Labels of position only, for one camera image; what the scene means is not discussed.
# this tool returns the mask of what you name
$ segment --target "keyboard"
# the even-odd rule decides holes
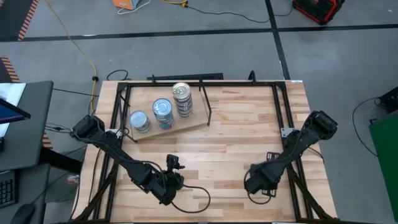
[[[0,172],[0,208],[17,203],[15,171]]]

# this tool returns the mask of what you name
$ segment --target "stacked cans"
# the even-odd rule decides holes
[[[192,115],[191,89],[186,83],[176,83],[172,88],[173,98],[178,114],[187,118]]]
[[[145,133],[150,130],[150,121],[145,112],[139,110],[135,111],[130,116],[130,124],[139,133]]]
[[[155,118],[160,128],[169,129],[174,125],[172,104],[167,99],[158,99],[152,105]]]

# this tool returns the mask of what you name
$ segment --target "wooden table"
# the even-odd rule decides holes
[[[103,82],[96,115],[109,127],[118,82]],[[296,128],[301,128],[310,113],[304,85],[286,82]],[[159,205],[152,194],[139,190],[119,168],[112,222],[269,222],[294,221],[286,172],[278,185],[277,196],[266,205],[249,201],[243,189],[243,176],[252,163],[266,159],[268,151],[281,152],[280,132],[272,90],[269,87],[206,87],[213,110],[210,126],[199,126],[155,136],[138,144],[125,140],[123,149],[133,158],[158,163],[166,169],[166,155],[174,154],[186,168],[179,172],[187,185],[208,189],[211,205],[202,213],[186,214],[173,206]],[[74,217],[87,206],[93,167],[98,149],[89,146],[81,172],[81,189]],[[98,188],[104,152],[101,152],[94,179],[93,195]],[[302,156],[309,191],[331,216],[336,216],[333,199],[321,158],[305,151]],[[104,217],[107,193],[103,198]],[[263,195],[253,196],[264,201]],[[302,216],[305,209],[298,191]],[[174,202],[185,210],[198,210],[207,203],[206,194],[197,189],[182,189]]]

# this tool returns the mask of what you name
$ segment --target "concrete floor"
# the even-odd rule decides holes
[[[135,32],[270,28],[236,16],[202,15],[179,6],[152,1],[132,14],[119,16],[111,1],[50,1],[71,35]],[[271,0],[275,14],[290,9],[290,0]],[[257,20],[268,18],[263,0],[191,0],[204,11],[233,11]],[[391,24],[398,21],[398,1],[346,0],[329,26]],[[277,17],[278,27],[312,27],[297,11]],[[26,37],[65,35],[44,1]],[[355,136],[351,114],[365,99],[380,96],[398,83],[398,29],[284,32],[280,39],[291,79],[303,80],[311,109],[324,110],[339,123],[337,134],[321,143],[336,210],[342,220],[395,223],[378,159]],[[225,79],[281,80],[272,33],[145,37],[77,41],[94,61],[100,81],[116,69],[143,80],[155,74],[223,72]],[[53,80],[55,88],[91,91],[93,71],[70,41],[0,43],[22,82]],[[48,122],[71,126],[88,111],[88,96],[54,92]],[[356,113],[364,142],[374,150],[369,119],[383,112],[370,101]],[[70,151],[80,144],[67,135],[49,133],[54,149]],[[66,191],[60,190],[59,196]],[[73,201],[47,206],[45,223],[64,222]]]

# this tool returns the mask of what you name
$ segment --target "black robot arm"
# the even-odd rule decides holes
[[[302,129],[292,131],[284,139],[284,151],[272,161],[252,164],[249,170],[250,178],[244,181],[244,188],[250,194],[259,190],[275,190],[284,169],[312,144],[321,139],[330,139],[337,130],[337,123],[323,111],[312,112]]]
[[[178,157],[167,156],[167,171],[156,169],[149,161],[134,160],[121,149],[121,140],[116,133],[104,131],[104,123],[96,116],[86,115],[73,127],[70,136],[77,141],[93,144],[100,148],[127,170],[131,181],[145,193],[151,192],[159,203],[168,205],[175,197],[176,191],[183,186],[183,176],[173,172],[182,169]]]

